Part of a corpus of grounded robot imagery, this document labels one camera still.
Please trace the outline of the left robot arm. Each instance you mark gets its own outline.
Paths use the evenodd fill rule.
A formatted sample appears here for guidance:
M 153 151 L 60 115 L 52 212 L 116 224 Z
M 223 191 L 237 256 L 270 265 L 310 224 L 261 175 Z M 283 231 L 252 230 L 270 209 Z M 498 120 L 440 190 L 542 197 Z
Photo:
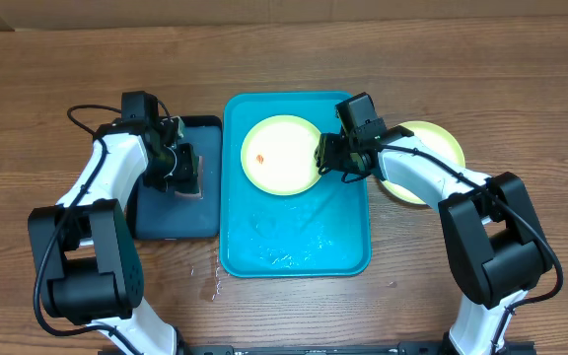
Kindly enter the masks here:
M 28 218 L 35 319 L 57 337 L 97 331 L 124 354 L 186 354 L 178 329 L 144 299 L 125 209 L 139 182 L 198 194 L 199 160 L 181 118 L 156 96 L 127 92 L 116 113 L 92 131 L 92 156 L 71 189 Z

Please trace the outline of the yellow-green plate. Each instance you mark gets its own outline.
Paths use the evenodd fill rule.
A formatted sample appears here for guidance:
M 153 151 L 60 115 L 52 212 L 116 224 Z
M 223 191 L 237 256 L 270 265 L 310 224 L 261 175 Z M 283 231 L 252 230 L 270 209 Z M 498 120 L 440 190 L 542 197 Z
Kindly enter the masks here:
M 241 165 L 260 190 L 280 196 L 311 188 L 320 179 L 315 150 L 320 131 L 290 114 L 270 116 L 256 124 L 241 148 Z
M 442 155 L 445 159 L 465 167 L 465 157 L 460 143 L 445 128 L 427 121 L 405 121 L 401 126 L 411 130 L 424 145 Z M 401 185 L 392 183 L 388 180 L 382 182 L 383 187 L 393 197 L 414 205 L 425 205 L 425 202 L 418 198 L 408 189 Z

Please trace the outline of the green brown sponge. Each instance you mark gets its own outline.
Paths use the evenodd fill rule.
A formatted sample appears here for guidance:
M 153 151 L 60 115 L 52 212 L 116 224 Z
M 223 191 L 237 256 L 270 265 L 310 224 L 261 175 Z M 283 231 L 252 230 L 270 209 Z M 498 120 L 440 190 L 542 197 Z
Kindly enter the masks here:
M 197 193 L 183 193 L 183 192 L 179 192 L 179 191 L 175 191 L 174 195 L 176 198 L 180 198 L 180 199 L 188 199 L 188 200 L 196 200 L 196 199 L 201 199 L 202 198 L 202 193 L 201 192 L 197 192 Z

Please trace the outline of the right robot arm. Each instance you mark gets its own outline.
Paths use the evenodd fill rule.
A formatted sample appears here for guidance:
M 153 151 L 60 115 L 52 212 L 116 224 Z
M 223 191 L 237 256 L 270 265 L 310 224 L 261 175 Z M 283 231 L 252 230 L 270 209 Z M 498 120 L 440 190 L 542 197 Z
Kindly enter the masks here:
M 408 128 L 388 128 L 366 93 L 335 107 L 338 133 L 324 133 L 319 173 L 342 182 L 369 176 L 400 185 L 441 220 L 449 266 L 462 292 L 456 321 L 439 354 L 534 354 L 534 345 L 506 341 L 517 308 L 546 301 L 563 287 L 563 269 L 540 226 L 523 181 L 491 177 L 444 158 Z

